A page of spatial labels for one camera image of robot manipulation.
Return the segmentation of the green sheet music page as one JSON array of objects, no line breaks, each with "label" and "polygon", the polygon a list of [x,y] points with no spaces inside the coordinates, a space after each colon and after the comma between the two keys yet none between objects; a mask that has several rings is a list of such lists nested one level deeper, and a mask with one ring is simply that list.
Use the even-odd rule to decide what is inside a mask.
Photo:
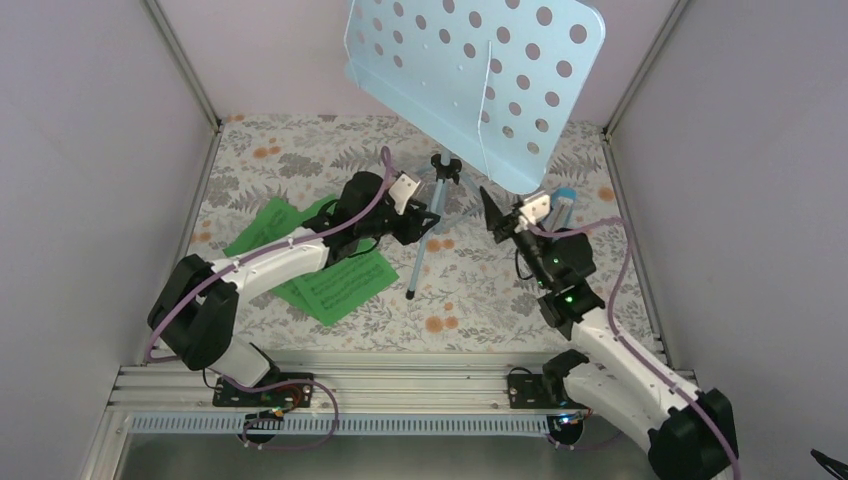
[{"label": "green sheet music page", "polygon": [[[324,206],[335,201],[335,195],[328,195],[312,204],[305,211],[299,211],[282,198],[272,198],[238,237],[223,249],[223,252],[226,257],[243,254],[289,235],[302,222],[316,216]],[[307,315],[316,319],[319,318],[315,309],[309,305],[294,281],[281,284],[271,289],[270,292]]]},{"label": "green sheet music page", "polygon": [[378,252],[345,259],[322,271],[293,280],[307,312],[330,327],[391,286],[399,278]]}]

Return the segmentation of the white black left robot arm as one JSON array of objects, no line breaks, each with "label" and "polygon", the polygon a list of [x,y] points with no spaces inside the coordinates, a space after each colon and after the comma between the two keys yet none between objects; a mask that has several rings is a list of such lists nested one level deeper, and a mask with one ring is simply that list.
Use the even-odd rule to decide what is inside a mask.
[{"label": "white black left robot arm", "polygon": [[418,181],[406,173],[385,178],[356,173],[339,198],[322,205],[291,233],[248,252],[216,261],[196,254],[174,267],[147,317],[153,342],[163,341],[189,370],[209,369],[238,384],[255,405],[278,391],[271,360],[239,338],[239,304],[307,274],[351,262],[365,240],[392,236],[420,241],[439,215],[415,199]]}]

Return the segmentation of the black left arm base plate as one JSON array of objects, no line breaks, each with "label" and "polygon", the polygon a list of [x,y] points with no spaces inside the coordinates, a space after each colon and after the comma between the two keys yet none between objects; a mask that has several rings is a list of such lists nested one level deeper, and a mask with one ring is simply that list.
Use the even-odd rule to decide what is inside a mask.
[{"label": "black left arm base plate", "polygon": [[292,384],[261,392],[246,392],[226,380],[218,380],[212,405],[218,408],[253,408],[278,417],[311,406],[314,387],[311,384]]}]

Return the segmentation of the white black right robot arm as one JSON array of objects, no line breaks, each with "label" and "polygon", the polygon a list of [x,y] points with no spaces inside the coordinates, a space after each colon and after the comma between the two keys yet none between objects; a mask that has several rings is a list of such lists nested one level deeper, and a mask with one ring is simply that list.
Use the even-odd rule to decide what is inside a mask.
[{"label": "white black right robot arm", "polygon": [[495,242],[515,244],[544,290],[538,304],[548,326],[571,347],[542,367],[541,391],[555,407],[580,404],[605,418],[647,454],[660,479],[742,476],[732,405],[718,389],[704,391],[634,339],[608,300],[587,279],[596,270],[584,229],[545,231],[552,200],[539,192],[503,213],[480,192]]}]

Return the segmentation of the light blue music stand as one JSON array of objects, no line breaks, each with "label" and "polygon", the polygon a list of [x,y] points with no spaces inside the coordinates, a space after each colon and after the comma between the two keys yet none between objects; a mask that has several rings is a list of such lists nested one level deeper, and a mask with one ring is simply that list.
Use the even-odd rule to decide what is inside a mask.
[{"label": "light blue music stand", "polygon": [[581,1],[351,1],[346,76],[514,194],[537,191],[606,38]]}]

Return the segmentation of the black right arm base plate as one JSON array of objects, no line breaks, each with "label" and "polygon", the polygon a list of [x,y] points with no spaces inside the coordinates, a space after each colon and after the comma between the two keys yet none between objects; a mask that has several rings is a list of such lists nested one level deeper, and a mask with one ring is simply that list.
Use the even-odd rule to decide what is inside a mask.
[{"label": "black right arm base plate", "polygon": [[587,406],[572,399],[555,399],[545,388],[541,374],[510,372],[506,383],[512,410],[588,410]]}]

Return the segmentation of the blue metronome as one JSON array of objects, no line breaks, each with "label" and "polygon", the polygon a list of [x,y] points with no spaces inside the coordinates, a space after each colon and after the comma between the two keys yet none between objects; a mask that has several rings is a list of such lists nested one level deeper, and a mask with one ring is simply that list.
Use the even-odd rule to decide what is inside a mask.
[{"label": "blue metronome", "polygon": [[571,220],[577,192],[568,187],[556,189],[550,196],[551,211],[545,219],[544,226],[548,231],[566,228]]}]

